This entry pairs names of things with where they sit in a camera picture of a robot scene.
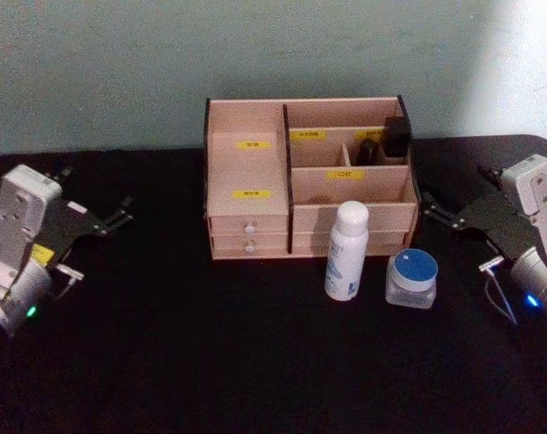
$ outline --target wooden organizer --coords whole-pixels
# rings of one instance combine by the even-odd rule
[[[403,101],[207,100],[205,217],[214,259],[327,256],[337,207],[370,213],[368,255],[410,245],[418,215],[409,158],[352,165],[360,143],[409,140]]]

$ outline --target blue lid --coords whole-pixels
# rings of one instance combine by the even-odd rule
[[[414,282],[425,282],[438,274],[438,263],[424,250],[402,250],[396,255],[394,264],[403,277]]]

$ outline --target table surface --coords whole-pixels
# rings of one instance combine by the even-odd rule
[[[547,142],[412,152],[420,183],[459,204],[486,188],[468,172],[477,158],[529,150]],[[386,303],[386,258],[368,258],[358,296],[338,303],[323,259],[211,261],[199,149],[0,156],[0,177],[18,163],[73,165],[65,197],[106,216],[131,194],[136,219],[79,245],[67,264],[84,281],[0,343],[0,433],[547,430],[547,319],[514,288],[519,327],[488,305],[481,243],[421,219],[414,246],[439,262],[433,308]]]

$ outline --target wall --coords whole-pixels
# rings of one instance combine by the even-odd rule
[[[0,1],[0,153],[199,146],[206,97],[400,93],[418,137],[547,137],[537,3]]]

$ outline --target yellow label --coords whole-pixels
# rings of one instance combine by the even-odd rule
[[[363,170],[332,170],[327,172],[328,179],[354,179],[361,180],[365,178]]]
[[[270,190],[235,190],[233,192],[235,199],[268,199],[271,197]]]
[[[289,138],[291,140],[303,140],[307,138],[323,140],[325,136],[327,136],[327,132],[323,129],[300,129],[298,131],[289,132]]]
[[[54,256],[54,252],[50,249],[41,246],[40,244],[34,244],[32,246],[32,259],[38,262],[40,265],[48,265],[50,259]]]
[[[237,149],[267,149],[270,142],[237,142]]]
[[[370,138],[371,140],[380,143],[383,139],[383,132],[385,128],[373,128],[373,129],[362,129],[355,131],[355,140],[365,140]]]

